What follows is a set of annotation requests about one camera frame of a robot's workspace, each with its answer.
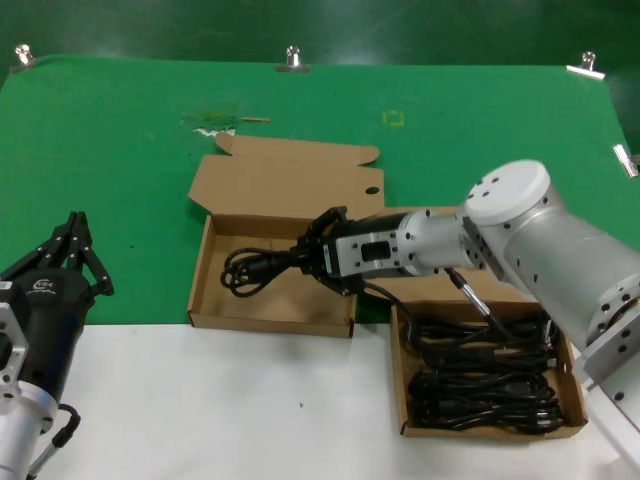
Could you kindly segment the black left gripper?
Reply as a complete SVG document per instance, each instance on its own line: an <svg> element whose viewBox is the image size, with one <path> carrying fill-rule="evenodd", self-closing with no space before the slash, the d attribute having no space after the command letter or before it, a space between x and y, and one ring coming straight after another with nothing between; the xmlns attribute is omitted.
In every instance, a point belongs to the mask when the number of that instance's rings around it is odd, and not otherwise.
<svg viewBox="0 0 640 480"><path fill-rule="evenodd" d="M85 212L71 212L51 237L1 272L19 286L18 321L28 352L18 379L53 399L62 397L77 342L84 330L91 296L112 296L110 275L92 248ZM87 267L89 285L81 274Z"/></svg>

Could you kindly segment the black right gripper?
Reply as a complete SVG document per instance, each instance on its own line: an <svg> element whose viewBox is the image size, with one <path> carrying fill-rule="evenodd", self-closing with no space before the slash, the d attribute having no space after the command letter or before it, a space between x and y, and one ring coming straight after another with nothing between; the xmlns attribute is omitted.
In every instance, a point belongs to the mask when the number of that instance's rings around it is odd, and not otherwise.
<svg viewBox="0 0 640 480"><path fill-rule="evenodd" d="M348 297L365 289L369 279L409 276L409 254L401 240L406 214L347 220L347 207L331 207L314 219L297 240L303 256L322 253L323 261L299 266L304 275Z"/></svg>

